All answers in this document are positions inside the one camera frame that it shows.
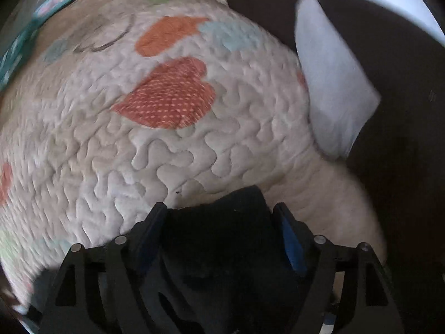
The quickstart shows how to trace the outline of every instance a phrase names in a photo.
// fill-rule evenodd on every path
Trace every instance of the teal patterned fabric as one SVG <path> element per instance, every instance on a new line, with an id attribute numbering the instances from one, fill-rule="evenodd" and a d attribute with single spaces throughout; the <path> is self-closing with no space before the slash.
<path id="1" fill-rule="evenodd" d="M 5 52 L 0 62 L 0 91 L 2 91 L 14 73 L 31 56 L 39 25 L 32 20 L 17 36 L 11 47 Z"/>

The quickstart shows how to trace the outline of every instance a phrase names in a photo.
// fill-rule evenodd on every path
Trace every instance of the black fabric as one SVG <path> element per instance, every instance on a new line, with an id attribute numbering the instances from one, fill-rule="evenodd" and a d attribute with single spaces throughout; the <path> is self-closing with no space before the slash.
<path id="1" fill-rule="evenodd" d="M 296 51 L 296 1 L 228 3 Z M 318 1 L 382 95 L 347 165 L 366 188 L 384 230 L 407 332 L 442 332 L 445 49 L 409 21 L 366 0 Z"/>
<path id="2" fill-rule="evenodd" d="M 141 286 L 163 333 L 282 333 L 304 300 L 257 187 L 169 210 Z"/>
<path id="3" fill-rule="evenodd" d="M 45 310 L 45 304 L 50 294 L 50 287 L 56 278 L 57 271 L 57 269 L 45 269 L 34 280 L 30 305 L 40 313 L 43 313 Z"/>

